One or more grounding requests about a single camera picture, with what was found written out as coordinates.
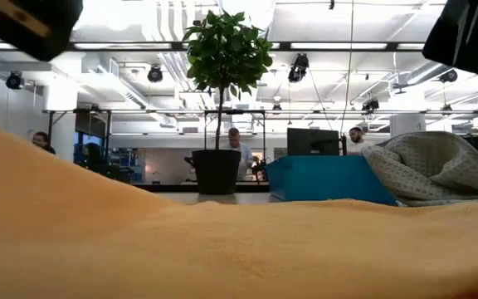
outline orange blanket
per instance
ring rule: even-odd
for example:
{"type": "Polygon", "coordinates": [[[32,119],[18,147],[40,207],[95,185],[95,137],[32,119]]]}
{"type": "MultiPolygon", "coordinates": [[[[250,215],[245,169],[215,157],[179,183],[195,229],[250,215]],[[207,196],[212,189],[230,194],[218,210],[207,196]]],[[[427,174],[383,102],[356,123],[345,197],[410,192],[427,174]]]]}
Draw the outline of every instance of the orange blanket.
{"type": "Polygon", "coordinates": [[[183,205],[0,132],[0,298],[478,298],[478,203],[183,205]]]}

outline gray fabric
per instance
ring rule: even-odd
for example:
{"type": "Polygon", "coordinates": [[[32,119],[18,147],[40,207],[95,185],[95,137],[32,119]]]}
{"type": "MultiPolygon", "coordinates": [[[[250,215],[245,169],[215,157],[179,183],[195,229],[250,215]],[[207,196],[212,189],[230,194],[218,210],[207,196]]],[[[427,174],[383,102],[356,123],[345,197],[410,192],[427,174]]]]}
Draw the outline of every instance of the gray fabric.
{"type": "Polygon", "coordinates": [[[478,151],[454,134],[399,135],[362,154],[381,182],[408,206],[478,199],[478,151]]]}

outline white column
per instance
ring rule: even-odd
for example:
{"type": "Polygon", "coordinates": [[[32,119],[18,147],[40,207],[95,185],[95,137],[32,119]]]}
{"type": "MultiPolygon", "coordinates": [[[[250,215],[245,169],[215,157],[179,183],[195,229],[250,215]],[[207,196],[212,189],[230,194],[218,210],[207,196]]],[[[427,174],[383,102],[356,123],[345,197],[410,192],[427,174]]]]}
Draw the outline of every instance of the white column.
{"type": "MultiPolygon", "coordinates": [[[[418,86],[406,93],[393,95],[388,103],[393,110],[425,110],[425,92],[418,86]]],[[[426,130],[424,114],[397,114],[390,118],[390,137],[426,130]]]]}
{"type": "MultiPolygon", "coordinates": [[[[44,87],[43,95],[46,110],[73,110],[76,108],[79,86],[71,78],[81,73],[80,53],[64,53],[57,57],[53,66],[64,71],[68,77],[57,76],[49,86],[44,87]]],[[[61,114],[55,114],[54,120],[61,114]]],[[[73,162],[75,119],[73,113],[62,116],[52,127],[51,146],[61,159],[73,162]]]]}

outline teal box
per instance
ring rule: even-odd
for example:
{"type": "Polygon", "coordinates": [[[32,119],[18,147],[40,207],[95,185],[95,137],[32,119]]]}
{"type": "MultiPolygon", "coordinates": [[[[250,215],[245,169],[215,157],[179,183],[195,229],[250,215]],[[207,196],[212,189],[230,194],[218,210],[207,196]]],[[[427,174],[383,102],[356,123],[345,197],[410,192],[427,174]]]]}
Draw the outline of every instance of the teal box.
{"type": "Polygon", "coordinates": [[[286,156],[266,166],[282,201],[358,199],[397,205],[363,156],[286,156]]]}

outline small tree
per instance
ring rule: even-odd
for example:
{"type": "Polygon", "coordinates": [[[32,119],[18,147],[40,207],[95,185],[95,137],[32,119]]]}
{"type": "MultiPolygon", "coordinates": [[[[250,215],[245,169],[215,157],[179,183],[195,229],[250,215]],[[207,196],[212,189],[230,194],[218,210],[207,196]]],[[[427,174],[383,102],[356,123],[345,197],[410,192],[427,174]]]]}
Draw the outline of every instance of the small tree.
{"type": "Polygon", "coordinates": [[[188,28],[183,37],[185,41],[192,34],[199,34],[196,40],[189,42],[188,78],[193,78],[200,91],[208,87],[219,89],[215,150],[219,150],[226,88],[231,88],[234,96],[241,96],[238,91],[251,95],[250,87],[257,87],[257,81],[268,72],[266,67],[272,65],[269,56],[272,43],[258,38],[259,29],[242,25],[244,20],[244,12],[235,16],[224,12],[218,17],[210,11],[202,22],[188,28]]]}

